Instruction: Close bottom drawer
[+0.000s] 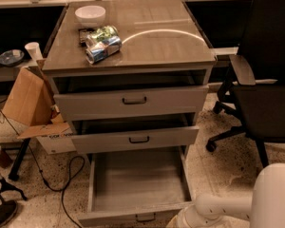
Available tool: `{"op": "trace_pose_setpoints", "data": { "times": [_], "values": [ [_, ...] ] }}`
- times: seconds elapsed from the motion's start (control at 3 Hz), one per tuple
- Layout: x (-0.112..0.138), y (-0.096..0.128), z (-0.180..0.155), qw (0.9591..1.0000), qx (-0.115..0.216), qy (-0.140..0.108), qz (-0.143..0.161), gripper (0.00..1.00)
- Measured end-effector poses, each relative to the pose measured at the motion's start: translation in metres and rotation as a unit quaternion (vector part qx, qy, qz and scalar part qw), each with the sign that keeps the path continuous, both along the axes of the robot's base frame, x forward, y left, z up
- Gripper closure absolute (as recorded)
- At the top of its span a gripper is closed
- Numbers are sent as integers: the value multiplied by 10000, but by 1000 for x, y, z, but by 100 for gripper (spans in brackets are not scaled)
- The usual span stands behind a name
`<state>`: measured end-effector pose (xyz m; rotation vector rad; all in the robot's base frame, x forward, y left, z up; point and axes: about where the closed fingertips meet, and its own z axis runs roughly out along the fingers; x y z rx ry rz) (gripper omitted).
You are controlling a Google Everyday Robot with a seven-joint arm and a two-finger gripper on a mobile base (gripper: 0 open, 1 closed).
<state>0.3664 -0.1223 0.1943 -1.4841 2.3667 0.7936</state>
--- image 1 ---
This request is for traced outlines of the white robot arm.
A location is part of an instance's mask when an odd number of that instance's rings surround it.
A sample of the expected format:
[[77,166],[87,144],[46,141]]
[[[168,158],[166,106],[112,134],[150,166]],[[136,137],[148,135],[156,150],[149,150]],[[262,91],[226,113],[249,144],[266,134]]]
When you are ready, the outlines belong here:
[[202,194],[181,209],[166,228],[205,228],[224,216],[244,219],[249,228],[285,228],[285,163],[266,166],[257,176],[250,197],[221,198]]

